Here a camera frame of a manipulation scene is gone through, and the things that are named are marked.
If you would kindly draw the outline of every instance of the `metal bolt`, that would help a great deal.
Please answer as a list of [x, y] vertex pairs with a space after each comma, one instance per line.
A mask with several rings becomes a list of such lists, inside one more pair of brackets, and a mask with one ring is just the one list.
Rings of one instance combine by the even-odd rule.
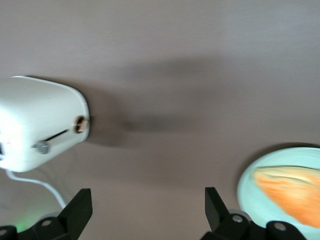
[[234, 215], [234, 216], [232, 217], [232, 220], [235, 221], [235, 222], [237, 222], [237, 223], [242, 223], [242, 222], [244, 221], [244, 220], [242, 219], [242, 217], [239, 216], [239, 215]]
[[279, 231], [285, 231], [285, 230], [287, 230], [286, 226], [283, 225], [281, 222], [276, 222], [276, 223], [274, 224], [274, 227], [275, 227], [276, 229], [278, 229]]
[[48, 225], [50, 225], [51, 224], [51, 220], [45, 220], [45, 221], [43, 221], [42, 223], [41, 223], [41, 226], [42, 227], [45, 227], [45, 226], [48, 226]]
[[49, 143], [47, 141], [38, 141], [35, 147], [41, 154], [47, 154], [49, 152]]

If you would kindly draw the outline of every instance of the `white power cord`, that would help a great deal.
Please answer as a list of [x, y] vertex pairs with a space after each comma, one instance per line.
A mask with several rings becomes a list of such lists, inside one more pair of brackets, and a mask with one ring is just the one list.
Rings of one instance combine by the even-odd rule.
[[60, 195], [60, 193], [53, 186], [51, 186], [49, 183], [46, 183], [46, 182], [43, 182], [43, 181], [40, 181], [40, 180], [36, 180], [36, 179], [17, 177], [10, 170], [6, 170], [5, 172], [6, 172], [7, 176], [12, 180], [21, 181], [21, 182], [27, 182], [27, 183], [33, 183], [33, 184], [39, 184], [39, 185], [44, 186], [46, 189], [48, 189], [55, 196], [56, 200], [59, 202], [59, 204], [60, 204], [62, 209], [64, 209], [66, 207], [66, 203], [63, 200], [63, 198]]

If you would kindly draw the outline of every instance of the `light blue plate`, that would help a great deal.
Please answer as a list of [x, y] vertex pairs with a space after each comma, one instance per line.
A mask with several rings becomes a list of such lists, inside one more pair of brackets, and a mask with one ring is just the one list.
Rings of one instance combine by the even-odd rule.
[[320, 169], [320, 148], [286, 148], [266, 154], [253, 162], [244, 171], [238, 183], [237, 198], [241, 209], [263, 228], [270, 221], [284, 221], [298, 228], [308, 240], [319, 240], [320, 228], [303, 225], [295, 218], [287, 215], [254, 183], [252, 178], [253, 170], [260, 167], [274, 166], [299, 166]]

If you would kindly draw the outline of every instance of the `screw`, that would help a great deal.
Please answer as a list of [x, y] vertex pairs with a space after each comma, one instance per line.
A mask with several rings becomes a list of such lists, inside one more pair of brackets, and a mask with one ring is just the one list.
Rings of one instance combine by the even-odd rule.
[[42, 227], [45, 227], [45, 226], [48, 226], [48, 225], [50, 225], [51, 224], [51, 220], [45, 220], [45, 221], [43, 221], [42, 223], [41, 223], [41, 226]]
[[234, 216], [232, 217], [232, 220], [235, 221], [235, 222], [237, 222], [237, 223], [242, 223], [242, 222], [244, 221], [244, 220], [242, 219], [242, 217], [239, 216], [239, 215], [234, 215]]
[[278, 229], [279, 231], [285, 231], [285, 230], [287, 230], [286, 226], [283, 225], [281, 222], [276, 222], [276, 223], [274, 224], [274, 227], [275, 227], [276, 229]]

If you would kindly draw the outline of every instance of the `orange food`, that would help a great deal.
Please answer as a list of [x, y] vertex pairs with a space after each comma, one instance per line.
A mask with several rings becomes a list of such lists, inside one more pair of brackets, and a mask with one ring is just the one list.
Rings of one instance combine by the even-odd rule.
[[320, 171], [299, 166], [261, 167], [255, 184], [286, 214], [320, 228]]

